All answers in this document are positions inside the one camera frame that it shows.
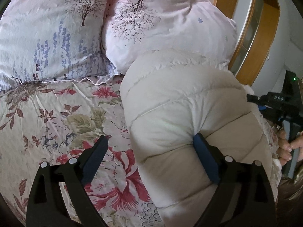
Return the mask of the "person's right hand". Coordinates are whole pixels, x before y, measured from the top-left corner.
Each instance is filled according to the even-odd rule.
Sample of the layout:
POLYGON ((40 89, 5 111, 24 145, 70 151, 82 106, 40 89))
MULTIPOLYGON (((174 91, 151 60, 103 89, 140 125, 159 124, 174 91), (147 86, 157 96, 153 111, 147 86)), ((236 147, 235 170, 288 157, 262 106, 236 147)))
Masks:
POLYGON ((300 137, 296 138, 294 141, 289 143, 286 140, 286 132, 284 129, 280 130, 277 133, 278 136, 278 159, 280 161, 280 164, 284 166, 288 161, 292 159, 291 151, 294 149, 299 149, 299 156, 297 159, 297 162, 302 161, 303 158, 303 136, 301 135, 300 137))

